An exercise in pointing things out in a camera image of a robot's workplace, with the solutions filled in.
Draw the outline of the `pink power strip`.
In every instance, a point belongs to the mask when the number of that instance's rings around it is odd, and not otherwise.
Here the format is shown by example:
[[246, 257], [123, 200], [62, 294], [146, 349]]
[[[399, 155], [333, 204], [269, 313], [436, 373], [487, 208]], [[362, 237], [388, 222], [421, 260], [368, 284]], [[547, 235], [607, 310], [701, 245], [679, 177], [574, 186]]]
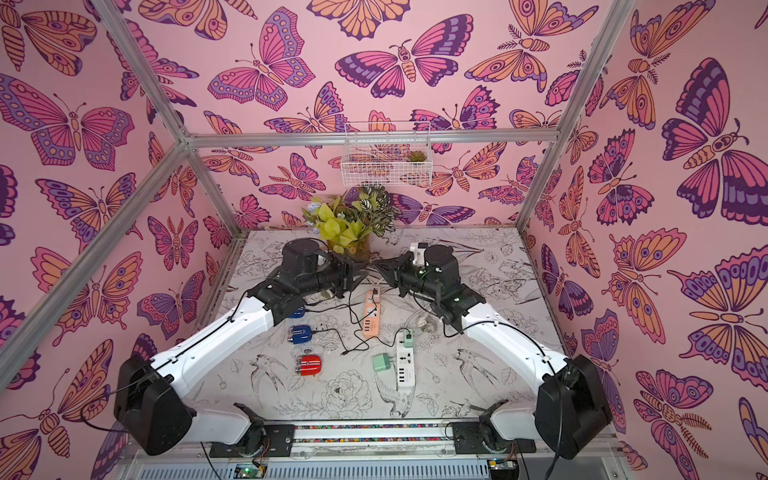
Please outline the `pink power strip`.
[[365, 299], [365, 313], [361, 319], [362, 334], [365, 340], [377, 337], [380, 333], [381, 303], [371, 305]]

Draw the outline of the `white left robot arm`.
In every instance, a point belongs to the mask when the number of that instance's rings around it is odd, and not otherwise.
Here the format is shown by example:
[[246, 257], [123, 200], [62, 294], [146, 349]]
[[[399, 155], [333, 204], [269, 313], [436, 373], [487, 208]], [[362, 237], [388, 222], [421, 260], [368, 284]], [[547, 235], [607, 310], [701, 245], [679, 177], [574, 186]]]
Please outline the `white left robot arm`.
[[236, 350], [304, 307], [306, 297], [329, 291], [342, 298], [354, 291], [366, 266], [325, 250], [316, 239], [286, 243], [280, 265], [222, 317], [148, 360], [133, 356], [121, 365], [116, 420], [149, 456], [186, 443], [219, 443], [243, 456], [258, 453], [265, 442], [263, 419], [242, 403], [196, 405], [189, 398], [193, 388]]

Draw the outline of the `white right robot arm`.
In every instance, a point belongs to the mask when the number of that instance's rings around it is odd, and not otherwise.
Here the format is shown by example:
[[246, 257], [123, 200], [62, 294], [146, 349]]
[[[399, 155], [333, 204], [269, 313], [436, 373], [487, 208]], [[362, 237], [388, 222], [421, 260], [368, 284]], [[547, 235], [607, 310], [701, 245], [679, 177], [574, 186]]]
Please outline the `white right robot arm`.
[[400, 296], [427, 302], [444, 325], [482, 344], [535, 393], [529, 406], [499, 401], [483, 411], [479, 432], [487, 449], [541, 440], [556, 457], [572, 460], [612, 422], [596, 365], [552, 350], [509, 323], [462, 281], [451, 247], [417, 243], [373, 266]]

